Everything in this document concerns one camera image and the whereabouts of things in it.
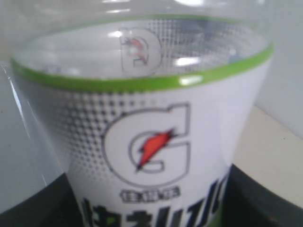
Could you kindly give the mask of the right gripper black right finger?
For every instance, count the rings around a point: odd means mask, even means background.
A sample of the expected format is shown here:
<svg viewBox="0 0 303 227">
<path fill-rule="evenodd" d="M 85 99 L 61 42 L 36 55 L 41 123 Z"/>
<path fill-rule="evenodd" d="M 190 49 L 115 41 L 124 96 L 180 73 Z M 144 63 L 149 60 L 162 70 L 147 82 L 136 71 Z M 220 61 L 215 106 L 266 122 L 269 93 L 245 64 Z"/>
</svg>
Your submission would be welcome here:
<svg viewBox="0 0 303 227">
<path fill-rule="evenodd" d="M 303 209 L 231 167 L 223 200 L 223 227 L 303 227 Z"/>
</svg>

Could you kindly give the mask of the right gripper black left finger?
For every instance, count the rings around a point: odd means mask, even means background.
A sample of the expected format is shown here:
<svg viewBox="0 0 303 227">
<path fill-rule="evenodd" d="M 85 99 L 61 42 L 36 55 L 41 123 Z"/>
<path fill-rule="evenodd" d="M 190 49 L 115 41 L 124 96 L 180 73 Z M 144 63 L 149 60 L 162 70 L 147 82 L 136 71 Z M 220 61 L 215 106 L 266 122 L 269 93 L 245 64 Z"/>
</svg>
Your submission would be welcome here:
<svg viewBox="0 0 303 227">
<path fill-rule="evenodd" d="M 65 174 L 0 214 L 2 227 L 76 227 L 77 203 Z"/>
</svg>

